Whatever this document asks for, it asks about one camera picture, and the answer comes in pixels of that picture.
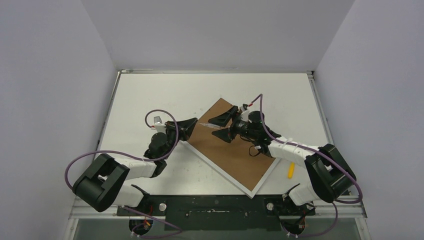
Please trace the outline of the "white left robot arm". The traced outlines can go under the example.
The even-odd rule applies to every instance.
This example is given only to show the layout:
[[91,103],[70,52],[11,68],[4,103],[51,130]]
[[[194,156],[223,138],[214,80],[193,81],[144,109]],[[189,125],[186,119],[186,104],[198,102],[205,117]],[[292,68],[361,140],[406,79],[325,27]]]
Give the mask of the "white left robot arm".
[[66,184],[72,192],[98,212],[110,206],[127,206],[136,215],[144,215],[149,210],[148,193],[129,181],[139,178],[156,178],[167,167],[167,158],[179,142],[190,139],[198,119],[162,122],[154,117],[152,128],[156,131],[151,137],[143,159],[127,153],[100,150],[93,152],[95,159],[71,184]]

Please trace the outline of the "white picture frame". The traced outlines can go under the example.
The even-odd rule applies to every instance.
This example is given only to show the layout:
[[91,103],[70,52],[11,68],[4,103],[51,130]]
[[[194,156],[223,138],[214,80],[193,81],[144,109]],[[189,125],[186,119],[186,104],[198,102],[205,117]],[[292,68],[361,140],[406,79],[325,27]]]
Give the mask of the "white picture frame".
[[214,129],[204,124],[231,107],[225,99],[218,99],[199,118],[191,137],[183,145],[252,199],[280,163],[280,159],[263,154],[253,156],[253,144],[239,137],[226,143],[212,135]]

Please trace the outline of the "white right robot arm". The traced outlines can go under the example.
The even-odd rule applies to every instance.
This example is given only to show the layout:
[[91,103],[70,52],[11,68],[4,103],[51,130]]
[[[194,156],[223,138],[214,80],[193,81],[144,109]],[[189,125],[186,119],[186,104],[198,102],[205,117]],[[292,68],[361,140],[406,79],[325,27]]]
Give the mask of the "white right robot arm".
[[219,126],[212,134],[231,143],[236,136],[251,142],[258,151],[270,158],[288,160],[306,169],[309,180],[290,188],[282,207],[290,215],[300,211],[304,204],[322,200],[332,203],[355,185],[356,177],[338,149],[332,144],[324,146],[302,145],[272,131],[264,122],[265,116],[247,105],[232,106],[208,123]]

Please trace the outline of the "clear handle screwdriver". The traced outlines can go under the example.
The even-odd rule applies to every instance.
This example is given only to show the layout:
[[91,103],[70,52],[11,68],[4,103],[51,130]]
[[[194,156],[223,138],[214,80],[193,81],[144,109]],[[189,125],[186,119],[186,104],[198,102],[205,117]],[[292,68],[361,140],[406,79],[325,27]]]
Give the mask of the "clear handle screwdriver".
[[218,125],[212,124],[212,123],[199,123],[199,122],[197,122],[196,124],[199,125],[199,126],[203,126],[203,127],[207,127],[207,128],[211,128],[211,129],[216,129],[216,130],[222,129],[221,126],[218,126]]

